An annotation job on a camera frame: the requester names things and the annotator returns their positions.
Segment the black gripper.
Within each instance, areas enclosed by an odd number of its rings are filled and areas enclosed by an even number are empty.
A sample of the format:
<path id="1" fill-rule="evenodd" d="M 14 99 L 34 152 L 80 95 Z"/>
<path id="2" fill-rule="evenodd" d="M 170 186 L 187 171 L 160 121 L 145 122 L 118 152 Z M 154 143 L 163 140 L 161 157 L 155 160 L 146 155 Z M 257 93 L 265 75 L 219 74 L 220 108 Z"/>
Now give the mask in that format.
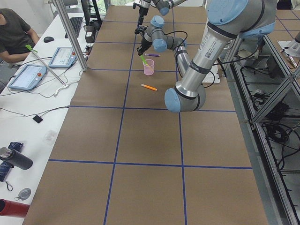
<path id="1" fill-rule="evenodd" d="M 146 16 L 148 13 L 148 8 L 147 7 L 140 7 L 139 9 L 139 17 L 138 17 L 138 25 L 143 24 L 144 16 Z"/>
<path id="2" fill-rule="evenodd" d="M 143 55 L 151 47 L 151 42 L 142 39 L 141 45 L 136 49 L 139 56 Z"/>

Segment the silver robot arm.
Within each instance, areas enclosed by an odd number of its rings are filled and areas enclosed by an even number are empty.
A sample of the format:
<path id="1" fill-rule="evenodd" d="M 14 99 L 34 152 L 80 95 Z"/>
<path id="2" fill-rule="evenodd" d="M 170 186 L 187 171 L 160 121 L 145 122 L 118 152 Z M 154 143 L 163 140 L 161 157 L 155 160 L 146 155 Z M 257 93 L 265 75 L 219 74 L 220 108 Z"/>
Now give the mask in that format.
<path id="1" fill-rule="evenodd" d="M 140 0 L 133 3 L 133 9 L 139 7 L 138 26 L 143 24 L 144 17 L 148 14 L 151 3 L 154 3 L 161 15 L 168 14 L 169 10 L 185 2 L 185 0 Z"/>
<path id="2" fill-rule="evenodd" d="M 180 0 L 155 0 L 160 15 L 154 16 L 149 26 L 143 26 L 151 1 L 143 0 L 136 34 L 141 34 L 139 55 L 153 47 L 158 53 L 169 49 L 174 53 L 182 79 L 165 92 L 165 106 L 173 112 L 189 112 L 200 109 L 206 98 L 202 84 L 225 45 L 236 38 L 262 37 L 275 27 L 277 1 L 275 0 L 210 0 L 206 7 L 208 21 L 206 33 L 197 54 L 191 60 L 184 39 L 164 33 L 162 18 Z"/>

